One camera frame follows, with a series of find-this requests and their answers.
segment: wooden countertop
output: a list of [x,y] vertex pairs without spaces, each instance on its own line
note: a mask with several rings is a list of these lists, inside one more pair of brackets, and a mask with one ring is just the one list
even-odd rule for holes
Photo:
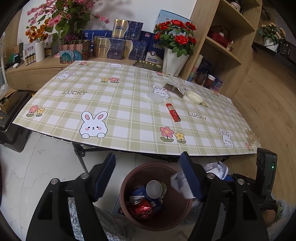
[[[135,63],[134,60],[129,59],[122,59],[122,60],[116,60],[116,59],[109,59],[109,58],[96,58],[96,57],[90,57],[87,61],[99,61],[99,62],[108,62],[108,63],[116,63],[116,64],[125,64],[125,65],[133,65]],[[45,60],[41,62],[34,62],[29,65],[22,64],[21,66],[17,68],[9,68],[6,71],[6,74],[10,73],[16,73],[21,71],[27,71],[27,70],[35,70],[35,69],[47,69],[47,68],[66,68],[70,64],[61,64],[59,62],[59,58],[55,58],[54,56],[48,56],[45,58]]]

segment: checkered tablecloth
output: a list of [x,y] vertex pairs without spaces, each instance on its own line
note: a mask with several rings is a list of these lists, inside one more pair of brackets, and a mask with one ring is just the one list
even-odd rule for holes
[[[165,84],[168,79],[199,94],[203,104],[172,91]],[[158,89],[169,97],[162,104],[150,103],[146,94]],[[173,105],[180,122],[173,121],[166,103]],[[68,66],[34,95],[13,123],[70,141],[134,152],[256,153],[246,143],[244,130],[250,127],[229,98],[176,77],[104,62]]]

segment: red basket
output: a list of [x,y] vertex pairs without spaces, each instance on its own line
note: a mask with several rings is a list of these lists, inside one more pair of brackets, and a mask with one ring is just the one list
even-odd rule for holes
[[[220,30],[218,32],[216,32],[213,30],[214,28],[219,28]],[[219,32],[223,33],[224,29],[227,32],[227,38],[223,37],[219,34]],[[210,37],[212,40],[216,41],[217,43],[219,43],[220,45],[222,45],[224,48],[227,48],[227,45],[230,42],[228,29],[224,26],[221,26],[221,25],[211,27],[209,32],[207,33],[207,36]]]

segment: flower arrangement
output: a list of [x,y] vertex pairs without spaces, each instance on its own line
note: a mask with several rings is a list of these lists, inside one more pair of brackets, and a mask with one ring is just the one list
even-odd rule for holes
[[33,41],[40,43],[41,41],[45,41],[47,39],[48,33],[45,32],[47,22],[48,21],[46,20],[45,23],[40,25],[39,28],[38,25],[40,23],[38,23],[37,26],[27,26],[26,36],[28,36],[30,43],[33,43]]
[[193,53],[193,47],[196,44],[193,36],[194,30],[196,27],[190,22],[171,20],[155,26],[154,39],[159,39],[161,47],[169,48],[173,53],[177,53],[177,57],[182,54],[187,56]]
[[48,22],[45,31],[52,33],[53,27],[55,26],[58,32],[53,35],[53,46],[58,38],[64,40],[68,34],[73,35],[74,33],[79,33],[90,20],[91,16],[101,20],[105,24],[110,22],[109,19],[103,16],[87,12],[94,7],[97,1],[98,0],[46,0],[46,3],[41,4],[37,8],[32,8],[27,12],[28,16],[34,13],[34,16],[29,19],[28,22],[30,26],[33,26],[35,23],[39,23],[47,17]]
[[277,29],[278,27],[274,23],[268,23],[262,25],[258,33],[263,38],[270,38],[272,41],[279,43],[283,39],[286,39],[286,33],[282,28]]

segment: plastic lid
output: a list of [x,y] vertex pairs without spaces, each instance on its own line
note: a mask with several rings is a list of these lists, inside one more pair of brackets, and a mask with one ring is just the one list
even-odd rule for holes
[[216,78],[214,76],[208,75],[207,76],[210,80],[215,80]]
[[200,104],[202,102],[202,98],[193,91],[187,91],[186,96],[192,103]]
[[148,93],[146,95],[146,99],[154,104],[162,104],[163,103],[163,97],[156,93]]

